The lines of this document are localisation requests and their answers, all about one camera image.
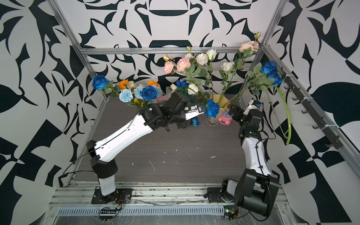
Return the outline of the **yellow ruffled glass vase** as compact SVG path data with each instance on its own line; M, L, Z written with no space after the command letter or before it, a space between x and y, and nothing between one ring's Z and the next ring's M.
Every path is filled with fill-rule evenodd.
M218 121L222 113L228 110L227 106L230 104L230 101L223 95L213 95L213 97L210 100L214 100L215 103L218 103L220 105L220 112L216 117Z

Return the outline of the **blue rose spray stem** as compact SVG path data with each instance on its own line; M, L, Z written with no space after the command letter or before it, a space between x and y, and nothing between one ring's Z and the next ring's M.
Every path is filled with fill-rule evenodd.
M277 70L277 64L274 61L256 64L253 70L246 72L246 77L248 78L248 81L245 84L245 87L235 94L228 102L241 97L246 92L259 96L260 93L267 92L272 86L278 88L283 82L283 79L280 77Z

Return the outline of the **single blue rose stem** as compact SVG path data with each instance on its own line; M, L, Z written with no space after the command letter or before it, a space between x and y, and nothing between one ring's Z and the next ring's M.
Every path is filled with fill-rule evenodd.
M195 105L195 100L190 100L190 102ZM218 120L216 119L217 115L220 112L220 105L218 103L215 103L214 100L209 100L205 105L199 105L198 110L206 115L206 123L214 127L218 124ZM190 124L194 127L198 127L200 125L198 117L194 117L190 120Z

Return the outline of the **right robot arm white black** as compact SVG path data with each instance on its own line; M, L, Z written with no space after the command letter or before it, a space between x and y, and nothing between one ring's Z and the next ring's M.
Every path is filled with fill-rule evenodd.
M246 110L232 105L229 111L233 120L239 123L239 139L246 158L246 169L239 181L225 179L221 194L225 201L231 201L250 215L258 214L266 220L273 209L280 187L267 167L263 142L259 131L263 121L261 103L252 100Z

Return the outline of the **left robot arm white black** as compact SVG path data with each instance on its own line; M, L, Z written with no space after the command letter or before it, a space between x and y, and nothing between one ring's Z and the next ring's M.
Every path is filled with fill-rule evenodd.
M115 157L139 138L158 128L169 131L169 124L185 128L192 119L204 113L201 106L190 102L180 92L174 92L167 101L151 103L138 110L134 118L107 138L87 142L91 167L97 175L102 197L116 194L115 174L118 167Z

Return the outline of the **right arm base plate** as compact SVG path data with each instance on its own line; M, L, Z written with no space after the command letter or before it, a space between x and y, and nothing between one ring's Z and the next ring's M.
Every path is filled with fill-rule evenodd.
M203 196L210 203L233 203L234 196L221 187L209 187Z

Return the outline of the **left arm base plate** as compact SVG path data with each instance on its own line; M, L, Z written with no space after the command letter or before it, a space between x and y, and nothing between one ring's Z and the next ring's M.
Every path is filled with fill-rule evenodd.
M117 188L111 194L104 196L101 193L101 189L97 188L94 191L91 204L108 204L115 202L116 204L123 204L131 200L132 198L131 188Z

